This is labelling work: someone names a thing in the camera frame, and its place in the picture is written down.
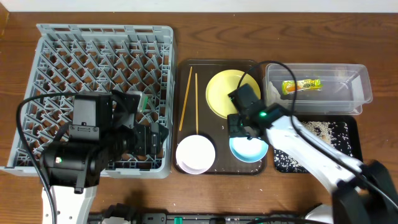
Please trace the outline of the white tissue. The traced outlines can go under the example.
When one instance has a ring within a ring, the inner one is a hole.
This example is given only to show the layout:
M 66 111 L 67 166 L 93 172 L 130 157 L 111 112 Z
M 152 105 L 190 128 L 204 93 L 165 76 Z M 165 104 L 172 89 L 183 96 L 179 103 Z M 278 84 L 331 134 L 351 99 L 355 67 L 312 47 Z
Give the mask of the white tissue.
M 267 87 L 267 100 L 270 103 L 274 103 L 276 101 L 281 100 L 281 95 L 277 88 L 273 85 L 272 82 L 268 82 L 268 87 Z

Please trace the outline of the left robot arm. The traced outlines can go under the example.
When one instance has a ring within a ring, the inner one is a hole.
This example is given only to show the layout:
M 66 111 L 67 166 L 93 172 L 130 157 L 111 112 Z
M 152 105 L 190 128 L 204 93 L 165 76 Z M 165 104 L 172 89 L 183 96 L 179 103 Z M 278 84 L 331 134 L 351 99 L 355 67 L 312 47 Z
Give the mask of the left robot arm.
M 136 114 L 146 106 L 143 93 L 79 93 L 73 101 L 73 120 L 61 128 L 40 157 L 48 192 L 44 212 L 55 223 L 86 223 L 102 171 L 125 154 L 156 156 L 169 136 L 159 123 L 139 124 Z

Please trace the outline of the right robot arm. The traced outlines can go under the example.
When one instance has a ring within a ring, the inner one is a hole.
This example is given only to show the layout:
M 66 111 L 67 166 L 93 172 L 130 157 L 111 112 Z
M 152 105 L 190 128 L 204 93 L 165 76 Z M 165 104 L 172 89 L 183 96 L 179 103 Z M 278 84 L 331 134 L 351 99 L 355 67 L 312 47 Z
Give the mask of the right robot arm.
M 293 112 L 266 106 L 245 84 L 228 95 L 237 109 L 237 127 L 247 138 L 261 139 L 284 151 L 331 194 L 331 208 L 317 207 L 304 218 L 269 217 L 257 222 L 397 223 L 397 190 L 384 165 L 364 164 L 305 129 Z

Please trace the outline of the yellow round plate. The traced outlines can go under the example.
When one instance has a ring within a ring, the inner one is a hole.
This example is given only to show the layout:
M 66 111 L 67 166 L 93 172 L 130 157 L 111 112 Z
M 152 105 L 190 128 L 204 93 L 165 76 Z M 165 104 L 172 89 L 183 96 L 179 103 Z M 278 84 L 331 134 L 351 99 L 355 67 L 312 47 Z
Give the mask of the yellow round plate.
M 206 102 L 219 117 L 226 119 L 237 110 L 228 94 L 234 91 L 244 74 L 240 70 L 223 70 L 211 78 L 206 86 Z

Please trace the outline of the green orange snack wrapper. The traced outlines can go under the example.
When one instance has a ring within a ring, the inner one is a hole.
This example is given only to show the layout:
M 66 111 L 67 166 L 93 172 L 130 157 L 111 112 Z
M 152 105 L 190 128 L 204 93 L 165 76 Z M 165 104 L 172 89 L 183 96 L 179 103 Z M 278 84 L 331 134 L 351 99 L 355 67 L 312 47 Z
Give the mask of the green orange snack wrapper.
M 282 93 L 284 95 L 293 94 L 296 91 L 320 90 L 323 87 L 320 79 L 306 80 L 287 80 L 282 82 Z

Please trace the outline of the light blue bowl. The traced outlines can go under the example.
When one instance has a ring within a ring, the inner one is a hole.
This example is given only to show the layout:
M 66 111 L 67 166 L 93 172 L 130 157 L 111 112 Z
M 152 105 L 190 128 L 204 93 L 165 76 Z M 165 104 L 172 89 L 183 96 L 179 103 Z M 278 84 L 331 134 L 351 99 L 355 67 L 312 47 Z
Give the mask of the light blue bowl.
M 257 138 L 230 138 L 229 147 L 235 158 L 246 163 L 262 160 L 268 152 L 268 144 Z

